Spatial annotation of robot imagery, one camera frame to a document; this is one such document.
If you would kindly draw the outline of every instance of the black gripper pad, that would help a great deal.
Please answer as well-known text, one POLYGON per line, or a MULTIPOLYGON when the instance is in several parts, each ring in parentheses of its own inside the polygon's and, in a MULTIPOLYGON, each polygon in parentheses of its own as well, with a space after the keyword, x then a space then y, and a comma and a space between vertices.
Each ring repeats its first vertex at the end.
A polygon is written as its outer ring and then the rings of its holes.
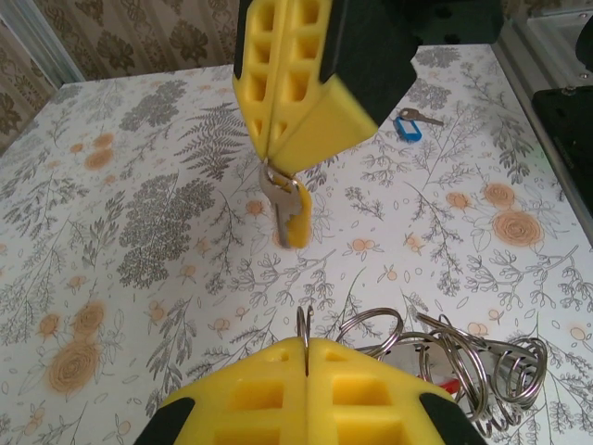
POLYGON ((187 397, 159 408, 134 445, 173 445, 196 403, 187 397))
POLYGON ((445 445, 487 445, 457 403, 431 393, 420 402, 445 445))

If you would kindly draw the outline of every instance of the blue key tag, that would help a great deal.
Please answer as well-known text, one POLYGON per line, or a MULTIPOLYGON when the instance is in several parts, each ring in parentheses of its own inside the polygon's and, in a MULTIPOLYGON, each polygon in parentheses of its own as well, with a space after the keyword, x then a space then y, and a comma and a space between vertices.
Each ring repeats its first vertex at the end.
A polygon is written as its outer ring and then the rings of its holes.
POLYGON ((397 132, 407 142, 418 142, 423 138, 423 134, 420 133, 420 129, 416 122, 406 121, 402 118, 396 118, 393 122, 397 132))

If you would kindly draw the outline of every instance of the fern print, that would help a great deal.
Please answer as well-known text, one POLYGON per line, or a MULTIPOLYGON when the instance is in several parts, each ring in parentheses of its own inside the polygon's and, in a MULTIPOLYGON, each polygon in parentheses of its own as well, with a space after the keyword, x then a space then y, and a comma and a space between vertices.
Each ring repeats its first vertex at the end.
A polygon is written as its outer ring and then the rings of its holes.
MULTIPOLYGON (((327 314, 323 316, 325 324, 317 325, 315 329, 315 334, 317 336, 330 339, 336 338, 340 333, 340 326, 344 324, 346 320, 362 312, 362 301, 354 295, 354 286, 359 281, 363 272, 364 269, 360 270, 354 277, 342 310, 340 312, 328 311, 327 314)), ((380 331, 375 329, 374 324, 367 320, 356 324, 355 329, 359 330, 363 337, 379 338, 382 335, 380 331)), ((343 337, 342 343, 351 348, 354 347, 353 339, 349 334, 346 334, 343 337)))
POLYGON ((33 179, 50 153, 49 148, 37 134, 19 139, 14 146, 14 150, 10 150, 0 158, 0 169, 18 165, 17 169, 10 174, 10 179, 2 185, 0 199, 12 197, 19 184, 25 184, 33 179))
POLYGON ((206 349, 202 354, 204 360, 189 368, 187 376, 198 380, 279 341, 279 338, 271 329, 276 313, 276 307, 268 308, 263 313, 264 317, 270 317, 267 323, 260 327, 252 325, 233 337, 229 342, 230 348, 214 347, 206 349))
POLYGON ((188 221, 214 205, 214 187, 199 178, 178 187, 179 173, 160 175, 142 184, 125 206, 128 223, 120 245, 130 248, 118 267, 125 285, 148 288, 169 276, 165 261, 189 249, 188 221))
POLYGON ((169 123, 179 114, 175 104, 185 93, 185 85, 180 80, 159 85, 154 94, 143 97, 137 106, 123 116, 120 128, 137 132, 145 123, 153 128, 169 123))
POLYGON ((169 139, 171 127, 175 122, 177 122, 177 120, 153 130, 145 136, 144 140, 139 145, 132 149, 136 155, 125 163, 120 172, 120 179, 129 179, 133 176, 137 164, 145 161, 146 152, 154 152, 157 149, 163 148, 162 144, 159 144, 159 142, 161 140, 167 141, 169 139))
POLYGON ((180 137, 189 137, 190 141, 175 156, 185 156, 182 163, 189 163, 190 169, 199 169, 208 178, 221 181, 234 155, 245 144, 236 139, 247 136, 245 124, 231 103, 203 111, 206 113, 189 119, 197 123, 180 137))
POLYGON ((89 189, 74 183, 71 178, 54 178, 41 181, 27 197, 15 202, 4 215, 5 223, 14 224, 20 236, 37 238, 42 232, 52 230, 58 218, 53 210, 70 204, 77 197, 85 197, 89 189))
POLYGON ((457 255, 452 252, 451 243, 462 243, 458 232, 445 226, 446 222, 453 219, 453 215, 435 201, 429 201, 416 187, 408 184, 417 193, 418 207, 412 216, 414 222, 424 217, 429 220, 428 231, 423 235, 423 240, 435 243, 435 248, 430 254, 434 263, 440 263, 443 269, 436 287, 448 297, 456 297, 461 289, 459 276, 462 275, 461 263, 457 255))
POLYGON ((221 234, 212 240, 212 244, 218 251, 210 260, 210 263, 217 267, 206 284, 206 290, 210 295, 218 295, 226 284, 224 275, 231 274, 231 247, 243 246, 243 238, 237 232, 237 226, 245 223, 243 217, 231 208, 227 197, 223 193, 221 195, 224 203, 210 224, 210 227, 222 227, 221 234))
POLYGON ((522 184, 529 176, 528 156, 534 151, 532 145, 524 138, 524 125, 512 116, 498 115, 500 124, 492 132, 494 145, 501 151, 499 163, 507 169, 507 177, 511 184, 522 184))
POLYGON ((66 254, 59 241, 69 224, 67 219, 56 234, 40 237, 24 263, 26 272, 0 289, 0 315, 8 316, 0 324, 4 345, 29 340, 39 318, 54 305, 56 279, 66 267, 66 254))
POLYGON ((350 207, 363 215, 373 216, 379 220, 383 220, 385 213, 383 211, 383 203, 379 199, 374 199, 369 202, 362 194, 360 187, 348 187, 346 189, 346 199, 351 202, 350 207))
POLYGON ((420 153, 414 155, 413 163, 418 170, 428 172, 422 190, 429 184, 437 184, 441 189, 461 184, 475 175, 472 167, 462 160, 471 151, 471 142, 484 127, 484 109, 458 101, 451 117, 444 117, 442 127, 431 125, 428 133, 431 139, 424 141, 420 153), (449 172, 437 175, 437 167, 451 163, 449 172))
POLYGON ((305 181, 305 185, 307 189, 311 192, 315 192, 319 187, 327 183, 327 170, 326 168, 335 164, 339 161, 339 157, 337 155, 326 159, 324 162, 320 162, 315 167, 311 167, 305 172, 305 176, 307 180, 305 181))
POLYGON ((416 61, 424 67, 449 68, 453 62, 461 59, 460 50, 452 47, 437 46, 436 48, 424 49, 416 55, 416 61))
POLYGON ((160 388, 155 388, 146 402, 146 415, 152 417, 162 402, 182 386, 179 366, 192 357, 192 345, 197 335, 196 321, 187 316, 192 298, 179 299, 167 313, 160 327, 163 340, 152 353, 146 367, 156 381, 162 377, 160 388))
POLYGON ((105 204, 106 217, 100 217, 88 228, 89 240, 84 245, 82 263, 87 267, 96 269, 97 258, 101 250, 108 248, 116 240, 116 234, 120 228, 118 218, 123 206, 124 192, 119 191, 116 196, 110 198, 105 204))
POLYGON ((277 283, 282 283, 283 286, 276 292, 274 302, 293 307, 297 302, 297 295, 293 294, 295 292, 293 286, 302 286, 303 296, 298 300, 298 304, 301 306, 315 304, 317 309, 322 311, 335 303, 335 299, 332 298, 334 284, 327 281, 325 271, 328 259, 334 254, 335 249, 318 259, 299 256, 296 265, 281 268, 281 258, 276 254, 270 256, 266 253, 257 263, 262 271, 259 274, 261 279, 256 278, 253 261, 243 258, 237 266, 238 277, 233 277, 229 288, 233 292, 250 292, 249 304, 256 309, 259 306, 268 306, 272 297, 271 289, 277 283), (299 279, 306 276, 305 273, 308 271, 313 271, 310 275, 312 283, 299 283, 299 279))
POLYGON ((116 110, 123 104, 125 83, 119 80, 101 83, 95 97, 82 104, 81 111, 92 111, 86 123, 105 121, 111 119, 116 110))

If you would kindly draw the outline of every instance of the red object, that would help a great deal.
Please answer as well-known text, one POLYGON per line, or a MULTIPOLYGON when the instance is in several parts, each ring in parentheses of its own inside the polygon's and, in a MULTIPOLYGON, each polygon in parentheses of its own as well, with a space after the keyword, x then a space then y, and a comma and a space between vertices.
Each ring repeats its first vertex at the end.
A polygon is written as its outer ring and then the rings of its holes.
POLYGON ((457 378, 453 378, 448 382, 441 383, 439 386, 449 394, 457 394, 461 389, 460 381, 457 378))

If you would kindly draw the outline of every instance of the metal key ring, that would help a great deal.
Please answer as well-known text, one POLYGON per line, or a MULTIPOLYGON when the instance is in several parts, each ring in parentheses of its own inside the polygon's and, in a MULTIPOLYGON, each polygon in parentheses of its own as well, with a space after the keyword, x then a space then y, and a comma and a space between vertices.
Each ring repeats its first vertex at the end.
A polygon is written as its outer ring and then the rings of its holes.
POLYGON ((309 375, 309 341, 311 337, 311 316, 313 315, 313 307, 309 305, 307 308, 307 319, 305 319, 305 312, 300 306, 296 308, 296 335, 303 338, 305 343, 305 374, 309 375))
POLYGON ((457 375, 457 378, 467 394, 468 402, 471 412, 468 413, 468 418, 471 422, 479 419, 485 419, 486 407, 488 402, 488 380, 486 370, 477 354, 473 349, 471 342, 467 338, 460 335, 457 330, 451 329, 436 329, 431 335, 440 334, 441 340, 444 341, 446 353, 449 357, 449 362, 457 375), (476 372, 477 385, 473 382, 468 368, 465 366, 456 346, 461 347, 465 352, 473 369, 476 372))
MULTIPOLYGON (((539 338, 522 339, 519 341, 514 341, 512 343, 515 346, 519 346, 521 343, 527 343, 530 349, 534 350, 534 355, 536 355, 536 357, 538 358, 535 375, 532 377, 531 382, 529 382, 528 385, 525 385, 524 382, 521 382, 521 378, 518 379, 518 383, 521 383, 521 385, 519 386, 521 391, 518 393, 510 389, 511 382, 507 381, 507 390, 504 391, 506 392, 506 394, 503 394, 503 391, 500 390, 500 387, 498 386, 498 381, 496 379, 492 380, 492 391, 498 398, 509 404, 519 404, 522 407, 529 407, 533 405, 533 403, 536 401, 537 394, 539 393, 539 390, 541 389, 544 383, 548 365, 548 351, 545 347, 545 344, 539 338)), ((500 358, 497 360, 497 363, 494 367, 495 375, 500 373, 500 366, 503 360, 505 359, 506 355, 508 354, 510 354, 510 352, 502 354, 500 358)), ((515 361, 513 367, 511 368, 511 373, 519 364, 519 360, 515 361)))
POLYGON ((392 317, 395 317, 397 320, 396 328, 391 333, 391 335, 379 346, 366 352, 367 355, 373 357, 374 359, 381 357, 388 350, 390 350, 393 345, 395 345, 397 343, 397 341, 399 340, 399 337, 401 336, 401 333, 404 330, 404 321, 401 318, 401 315, 399 314, 399 312, 396 311, 395 309, 391 309, 391 308, 369 309, 368 311, 363 311, 361 313, 354 315, 352 318, 346 320, 340 326, 340 334, 337 336, 335 341, 339 343, 344 338, 346 333, 350 329, 352 329, 354 326, 356 326, 358 323, 364 322, 365 320, 368 320, 369 318, 378 317, 379 315, 391 315, 392 317))

